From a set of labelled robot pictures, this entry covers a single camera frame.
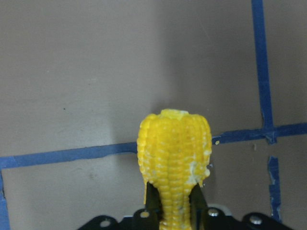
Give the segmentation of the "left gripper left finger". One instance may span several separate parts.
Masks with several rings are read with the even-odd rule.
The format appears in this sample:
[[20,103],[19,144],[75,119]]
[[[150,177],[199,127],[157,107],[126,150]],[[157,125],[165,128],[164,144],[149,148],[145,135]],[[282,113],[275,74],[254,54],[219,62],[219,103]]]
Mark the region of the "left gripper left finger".
[[146,184],[146,202],[145,208],[150,212],[149,227],[151,230],[158,230],[161,220],[161,201],[158,189],[151,183]]

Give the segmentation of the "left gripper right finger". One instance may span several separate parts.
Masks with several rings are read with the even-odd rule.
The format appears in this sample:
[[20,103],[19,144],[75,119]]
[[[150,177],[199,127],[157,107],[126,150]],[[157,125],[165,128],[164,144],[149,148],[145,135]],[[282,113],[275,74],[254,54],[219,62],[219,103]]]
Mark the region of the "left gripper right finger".
[[189,204],[191,229],[203,230],[203,215],[208,206],[199,184],[192,188],[189,195]]

